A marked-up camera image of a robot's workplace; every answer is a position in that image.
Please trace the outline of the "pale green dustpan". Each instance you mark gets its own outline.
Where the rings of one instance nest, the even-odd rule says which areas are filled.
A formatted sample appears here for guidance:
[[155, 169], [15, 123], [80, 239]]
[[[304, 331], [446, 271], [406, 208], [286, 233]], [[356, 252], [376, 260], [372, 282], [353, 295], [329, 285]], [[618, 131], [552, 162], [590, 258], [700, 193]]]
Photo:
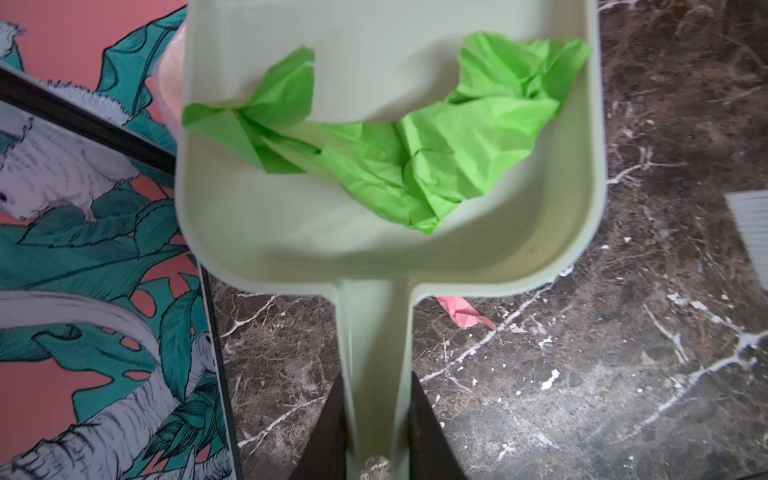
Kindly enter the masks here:
[[415, 475], [412, 313], [573, 265], [606, 200], [593, 1], [192, 1], [177, 215], [202, 265], [335, 307], [345, 475]]

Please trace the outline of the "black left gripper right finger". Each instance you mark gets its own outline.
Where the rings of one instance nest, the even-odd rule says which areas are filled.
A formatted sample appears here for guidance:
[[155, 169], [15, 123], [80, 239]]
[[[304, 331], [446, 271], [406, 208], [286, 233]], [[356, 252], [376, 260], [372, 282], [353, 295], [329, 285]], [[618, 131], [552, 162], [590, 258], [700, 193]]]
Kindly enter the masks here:
[[415, 373], [408, 416], [409, 475], [415, 480], [467, 480]]

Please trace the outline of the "cream plastic trash bin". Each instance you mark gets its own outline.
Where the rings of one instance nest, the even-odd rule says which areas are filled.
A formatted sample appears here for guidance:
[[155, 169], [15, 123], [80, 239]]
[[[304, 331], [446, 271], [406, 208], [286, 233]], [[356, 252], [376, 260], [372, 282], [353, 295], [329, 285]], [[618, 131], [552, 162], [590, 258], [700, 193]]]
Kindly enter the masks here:
[[160, 117], [174, 140], [178, 139], [181, 129], [185, 35], [186, 22], [183, 21], [157, 62], [153, 75]]

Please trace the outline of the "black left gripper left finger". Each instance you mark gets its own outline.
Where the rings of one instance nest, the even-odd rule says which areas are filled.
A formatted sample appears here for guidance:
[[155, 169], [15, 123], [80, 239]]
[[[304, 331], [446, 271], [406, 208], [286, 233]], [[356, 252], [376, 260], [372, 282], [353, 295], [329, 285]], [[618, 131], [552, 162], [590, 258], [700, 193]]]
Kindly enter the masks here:
[[347, 428], [344, 381], [339, 374], [290, 480], [345, 480]]

